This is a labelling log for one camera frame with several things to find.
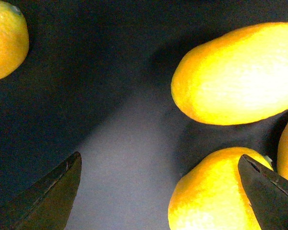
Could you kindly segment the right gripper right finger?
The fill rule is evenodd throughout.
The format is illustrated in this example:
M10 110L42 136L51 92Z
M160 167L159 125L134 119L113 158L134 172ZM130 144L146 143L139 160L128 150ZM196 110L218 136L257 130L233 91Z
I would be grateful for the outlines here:
M246 154L238 171L261 229L288 230L288 180Z

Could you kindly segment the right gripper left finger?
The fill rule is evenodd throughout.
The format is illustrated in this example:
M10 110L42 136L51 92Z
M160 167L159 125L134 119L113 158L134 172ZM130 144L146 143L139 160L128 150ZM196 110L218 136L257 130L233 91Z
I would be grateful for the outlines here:
M0 207L0 230L63 230L81 179L82 157L73 153L47 175Z

